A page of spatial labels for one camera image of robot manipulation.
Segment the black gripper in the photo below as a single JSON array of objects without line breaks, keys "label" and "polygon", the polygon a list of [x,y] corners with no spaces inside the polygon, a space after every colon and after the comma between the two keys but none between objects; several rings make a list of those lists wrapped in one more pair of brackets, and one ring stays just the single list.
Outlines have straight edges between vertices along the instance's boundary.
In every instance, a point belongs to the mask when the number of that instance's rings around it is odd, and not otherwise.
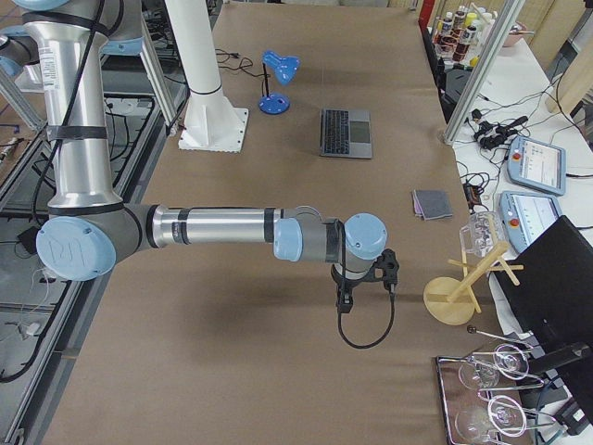
[{"label": "black gripper", "polygon": [[352,272],[335,263],[331,267],[331,276],[336,284],[337,312],[350,313],[353,307],[353,289],[362,282],[370,282],[373,279],[373,271],[369,269],[364,272]]}]

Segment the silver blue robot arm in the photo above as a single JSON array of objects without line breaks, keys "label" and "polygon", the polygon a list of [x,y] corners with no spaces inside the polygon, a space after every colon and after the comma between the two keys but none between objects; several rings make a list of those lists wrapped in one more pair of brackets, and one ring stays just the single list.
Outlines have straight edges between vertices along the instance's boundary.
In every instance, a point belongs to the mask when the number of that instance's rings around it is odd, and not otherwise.
[{"label": "silver blue robot arm", "polygon": [[285,261],[323,261],[348,312],[353,290],[382,282],[393,291],[397,262],[384,223],[369,213],[345,222],[314,209],[181,208],[128,205],[115,192],[107,141],[100,55],[113,44],[143,45],[137,1],[23,1],[24,30],[37,45],[53,149],[56,192],[36,236],[43,264],[87,281],[148,248],[197,243],[268,243]]}]

